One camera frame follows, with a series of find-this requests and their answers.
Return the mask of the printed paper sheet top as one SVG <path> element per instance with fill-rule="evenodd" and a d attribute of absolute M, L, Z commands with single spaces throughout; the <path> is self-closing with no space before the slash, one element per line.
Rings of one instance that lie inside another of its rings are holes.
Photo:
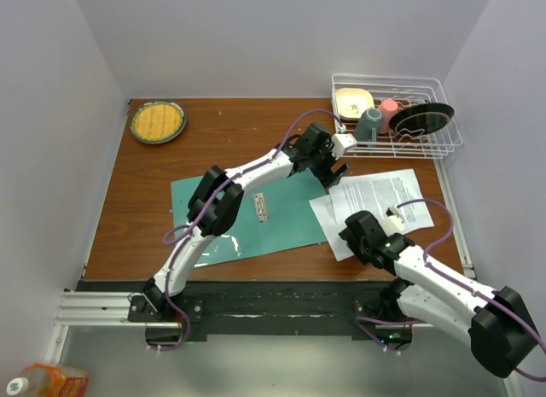
<path fill-rule="evenodd" d="M 422 198 L 413 169 L 343 177 L 328 194 L 340 230 L 345 228 L 345 220 L 359 211 L 383 219 L 390 207 Z"/>

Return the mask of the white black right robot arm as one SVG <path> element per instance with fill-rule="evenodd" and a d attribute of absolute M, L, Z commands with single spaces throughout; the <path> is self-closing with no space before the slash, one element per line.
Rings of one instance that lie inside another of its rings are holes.
<path fill-rule="evenodd" d="M 369 211 L 350 215 L 339 236 L 365 265 L 394 279 L 372 309 L 374 324 L 423 322 L 455 337 L 491 374 L 506 378 L 535 347 L 544 347 L 521 295 L 467 278 L 403 235 L 395 213 L 377 219 Z"/>

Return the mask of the teal file folder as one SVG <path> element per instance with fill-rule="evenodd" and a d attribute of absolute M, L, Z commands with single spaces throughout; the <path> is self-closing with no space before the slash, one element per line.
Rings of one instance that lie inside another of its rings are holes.
<path fill-rule="evenodd" d="M 324 188 L 310 171 L 256 189 L 264 195 L 268 219 L 258 220 L 251 195 L 245 196 L 233 226 L 203 251 L 196 267 L 212 266 L 325 242 L 310 201 Z"/>

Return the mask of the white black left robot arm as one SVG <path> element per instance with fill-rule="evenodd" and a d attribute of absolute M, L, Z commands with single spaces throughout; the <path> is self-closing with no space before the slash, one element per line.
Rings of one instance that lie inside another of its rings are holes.
<path fill-rule="evenodd" d="M 334 170 L 334 164 L 356 146 L 352 134 L 332 135 L 323 126 L 312 123 L 303 134 L 285 137 L 254 161 L 227 170 L 210 167 L 189 199 L 187 222 L 173 229 L 182 234 L 164 240 L 173 249 L 142 290 L 148 314 L 158 322 L 167 322 L 175 316 L 177 302 L 173 297 L 183 292 L 208 245 L 233 226 L 246 195 L 306 170 L 327 190 L 338 184 L 349 169 L 343 164 Z"/>

